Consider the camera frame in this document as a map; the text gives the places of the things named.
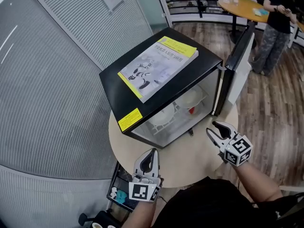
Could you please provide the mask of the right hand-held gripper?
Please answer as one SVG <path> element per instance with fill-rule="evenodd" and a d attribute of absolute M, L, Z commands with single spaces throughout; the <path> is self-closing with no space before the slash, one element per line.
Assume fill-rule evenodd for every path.
<path fill-rule="evenodd" d="M 207 128 L 206 133 L 215 146 L 219 147 L 219 156 L 225 163 L 238 167 L 246 162 L 251 155 L 253 145 L 245 136 L 241 136 L 235 127 L 223 121 L 213 121 L 220 135 Z"/>

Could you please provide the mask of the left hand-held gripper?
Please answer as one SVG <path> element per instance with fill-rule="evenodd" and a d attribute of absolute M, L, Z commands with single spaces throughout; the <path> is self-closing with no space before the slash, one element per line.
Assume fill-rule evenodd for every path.
<path fill-rule="evenodd" d="M 144 152 L 134 164 L 134 174 L 129 182 L 129 199 L 155 202 L 162 187 L 159 175 L 159 153 L 156 148 Z"/>

